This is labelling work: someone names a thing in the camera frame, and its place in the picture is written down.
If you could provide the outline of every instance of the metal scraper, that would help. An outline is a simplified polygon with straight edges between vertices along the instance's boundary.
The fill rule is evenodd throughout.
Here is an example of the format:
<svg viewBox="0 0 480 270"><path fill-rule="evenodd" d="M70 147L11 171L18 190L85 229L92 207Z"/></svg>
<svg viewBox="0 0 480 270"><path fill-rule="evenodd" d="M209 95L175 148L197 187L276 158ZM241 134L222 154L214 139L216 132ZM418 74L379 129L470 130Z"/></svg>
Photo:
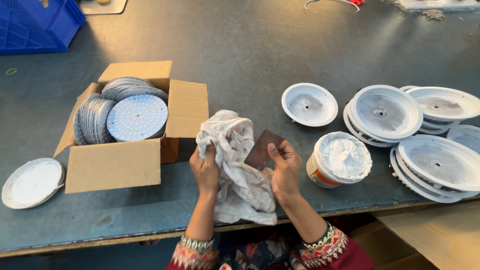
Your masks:
<svg viewBox="0 0 480 270"><path fill-rule="evenodd" d="M267 163L270 161L270 156L267 151L268 144L273 143L279 148L282 142L283 137L264 129L262 134L260 134L260 137L258 137L258 140L255 142L255 145L253 145L253 148L250 150L250 153L248 153L244 163L259 171L263 171Z"/></svg>

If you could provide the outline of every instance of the white cloth rag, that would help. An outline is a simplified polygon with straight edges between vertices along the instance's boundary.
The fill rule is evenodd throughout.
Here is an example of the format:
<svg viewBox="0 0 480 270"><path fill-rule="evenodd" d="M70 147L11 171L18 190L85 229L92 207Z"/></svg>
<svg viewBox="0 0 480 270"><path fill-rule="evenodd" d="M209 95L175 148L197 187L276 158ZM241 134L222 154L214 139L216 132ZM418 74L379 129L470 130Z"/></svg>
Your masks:
<svg viewBox="0 0 480 270"><path fill-rule="evenodd" d="M197 134L200 158L214 143L219 168L220 191L215 205L215 220L233 223L240 219L275 225L275 197L270 168L262 172L243 163L254 145L253 123L238 113L219 110L202 123Z"/></svg>

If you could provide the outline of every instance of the cardboard box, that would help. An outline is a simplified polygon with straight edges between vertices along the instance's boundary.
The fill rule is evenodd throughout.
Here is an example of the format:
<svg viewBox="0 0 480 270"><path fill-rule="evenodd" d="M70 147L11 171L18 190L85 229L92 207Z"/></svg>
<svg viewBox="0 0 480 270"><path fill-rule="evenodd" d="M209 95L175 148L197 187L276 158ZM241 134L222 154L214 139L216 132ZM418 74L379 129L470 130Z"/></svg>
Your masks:
<svg viewBox="0 0 480 270"><path fill-rule="evenodd" d="M160 184L160 164L178 157L179 138L195 138L208 120L205 84L170 80L172 61L113 63L78 98L54 157L71 146L65 193ZM162 138L78 146L73 118L92 93L101 93L111 79L133 76L153 83L168 93L168 119Z"/></svg>
<svg viewBox="0 0 480 270"><path fill-rule="evenodd" d="M480 269L480 201L374 212L440 270Z"/></svg>

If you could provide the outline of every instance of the embroidered sleeve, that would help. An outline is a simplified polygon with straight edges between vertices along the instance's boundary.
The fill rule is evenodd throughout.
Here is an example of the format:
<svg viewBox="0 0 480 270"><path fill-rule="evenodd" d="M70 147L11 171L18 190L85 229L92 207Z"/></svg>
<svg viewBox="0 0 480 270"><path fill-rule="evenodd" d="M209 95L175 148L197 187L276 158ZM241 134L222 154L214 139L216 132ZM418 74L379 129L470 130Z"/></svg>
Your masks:
<svg viewBox="0 0 480 270"><path fill-rule="evenodd" d="M211 270L216 264L217 257L218 251L212 248L199 251L178 243L170 265L172 269Z"/></svg>
<svg viewBox="0 0 480 270"><path fill-rule="evenodd" d="M315 268L327 265L343 253L347 248L348 237L339 229L332 227L321 244L312 248L300 250L300 256L306 268Z"/></svg>

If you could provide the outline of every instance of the paste bucket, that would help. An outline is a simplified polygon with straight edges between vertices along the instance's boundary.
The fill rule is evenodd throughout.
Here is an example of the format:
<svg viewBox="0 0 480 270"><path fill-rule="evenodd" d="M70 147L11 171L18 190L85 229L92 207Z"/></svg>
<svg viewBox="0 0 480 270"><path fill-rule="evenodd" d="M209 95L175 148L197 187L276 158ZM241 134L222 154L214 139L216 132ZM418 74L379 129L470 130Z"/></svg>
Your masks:
<svg viewBox="0 0 480 270"><path fill-rule="evenodd" d="M360 182L371 168L372 159L365 144L344 132L321 137L307 161L308 176L323 188Z"/></svg>

